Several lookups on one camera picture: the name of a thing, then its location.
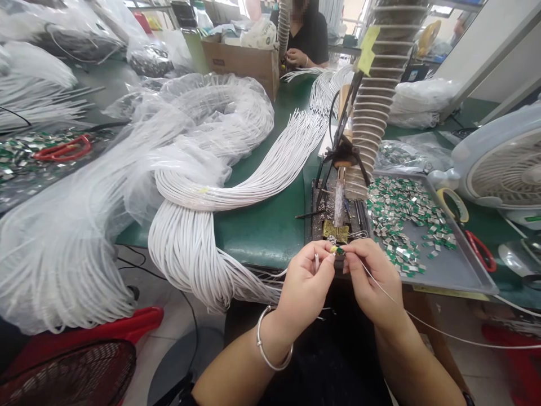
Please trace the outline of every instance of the silver bangle bracelet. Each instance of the silver bangle bracelet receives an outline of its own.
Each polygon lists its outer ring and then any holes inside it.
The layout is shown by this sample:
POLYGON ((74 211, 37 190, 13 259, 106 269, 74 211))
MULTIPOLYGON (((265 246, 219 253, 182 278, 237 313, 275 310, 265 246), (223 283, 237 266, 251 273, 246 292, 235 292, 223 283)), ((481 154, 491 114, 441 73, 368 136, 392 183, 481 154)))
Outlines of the silver bangle bracelet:
POLYGON ((271 364, 271 362, 269 361, 269 359, 265 355, 265 352, 263 351, 263 343, 261 342, 261 322, 263 321, 263 317, 265 317, 265 315, 268 312, 270 312, 270 311, 272 311, 274 309, 275 309, 275 307, 273 307, 273 306, 267 306, 265 308, 265 310, 263 310, 263 313, 261 313, 261 316, 259 316, 258 331, 257 331, 257 339, 258 339, 257 346, 259 347, 259 351, 261 351, 261 356, 263 357, 263 359, 265 360, 267 365, 271 369, 278 372, 278 371, 286 369, 286 367, 289 365, 289 362, 291 361, 291 356, 293 355, 293 344, 291 344, 291 349, 289 350, 289 353, 287 354, 287 357, 286 357, 285 361, 279 367, 275 367, 273 364, 271 364))

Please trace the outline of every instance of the white fan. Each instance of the white fan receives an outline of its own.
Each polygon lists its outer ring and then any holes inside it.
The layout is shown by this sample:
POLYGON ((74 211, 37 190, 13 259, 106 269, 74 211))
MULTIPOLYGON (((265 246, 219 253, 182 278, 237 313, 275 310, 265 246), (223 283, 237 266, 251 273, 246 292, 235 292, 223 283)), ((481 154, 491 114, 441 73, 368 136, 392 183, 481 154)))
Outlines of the white fan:
POLYGON ((541 103, 481 127, 451 156, 461 196, 541 230, 541 103))

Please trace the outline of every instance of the hand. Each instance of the hand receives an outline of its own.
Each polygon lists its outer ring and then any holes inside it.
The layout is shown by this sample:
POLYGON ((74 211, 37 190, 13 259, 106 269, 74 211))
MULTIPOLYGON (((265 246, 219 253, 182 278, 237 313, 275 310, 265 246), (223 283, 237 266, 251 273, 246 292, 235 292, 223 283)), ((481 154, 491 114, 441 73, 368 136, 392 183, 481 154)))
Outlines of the hand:
POLYGON ((291 343, 319 316, 334 278, 334 258, 328 241, 312 241, 293 257, 277 309, 273 312, 291 343), (316 253, 320 267, 316 273, 316 253))
POLYGON ((291 65, 296 67, 306 67, 306 65, 308 65, 308 56, 304 52, 296 48, 291 48, 287 50, 286 60, 291 65))
POLYGON ((407 329, 409 317, 402 300, 402 282, 394 265, 371 239, 356 240, 341 247, 346 251, 344 273, 350 273, 355 298, 361 310, 385 335, 397 335, 407 329), (365 271, 363 260, 374 279, 365 271), (382 288, 396 301, 393 302, 382 288))

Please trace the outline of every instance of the woman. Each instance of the woman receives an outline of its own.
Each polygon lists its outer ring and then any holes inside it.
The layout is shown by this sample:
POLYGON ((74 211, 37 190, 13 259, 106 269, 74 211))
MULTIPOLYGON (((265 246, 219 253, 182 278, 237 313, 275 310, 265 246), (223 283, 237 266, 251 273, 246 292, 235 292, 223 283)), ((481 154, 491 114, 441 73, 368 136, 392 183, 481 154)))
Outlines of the woman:
POLYGON ((354 297, 373 325, 364 316, 357 319, 361 312, 347 295, 327 295, 335 257, 329 242, 311 242, 291 260, 277 309, 263 313, 260 343, 267 360, 258 346, 255 315, 250 329, 197 381, 192 391, 196 404, 391 405, 385 381, 403 405, 471 404, 405 312, 400 278, 380 247, 366 239, 342 248, 344 273, 351 274, 354 297), (321 261, 317 271, 316 254, 321 261), (370 279, 361 259, 394 301, 370 279), (322 312, 326 299, 333 302, 332 311, 322 312), (325 320, 316 320, 320 314, 325 320), (291 363, 275 372, 287 364, 293 343, 291 363))
MULTIPOLYGON (((292 0, 286 61, 294 68, 326 68, 329 64, 327 22, 319 12, 318 0, 292 0)), ((270 20, 278 27, 279 11, 270 20)))

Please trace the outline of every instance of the fan grille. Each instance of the fan grille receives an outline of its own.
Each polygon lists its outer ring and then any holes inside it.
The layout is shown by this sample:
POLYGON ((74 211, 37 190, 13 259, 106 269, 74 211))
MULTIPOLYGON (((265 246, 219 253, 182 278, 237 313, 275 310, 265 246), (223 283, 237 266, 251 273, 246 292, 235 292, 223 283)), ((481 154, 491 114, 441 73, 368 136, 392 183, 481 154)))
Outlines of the fan grille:
POLYGON ((510 140, 485 155, 470 172, 470 185, 480 197, 492 196, 508 206, 541 205, 541 132, 510 140))
POLYGON ((116 405, 134 371, 135 347, 131 342, 93 343, 3 381, 0 405, 116 405))

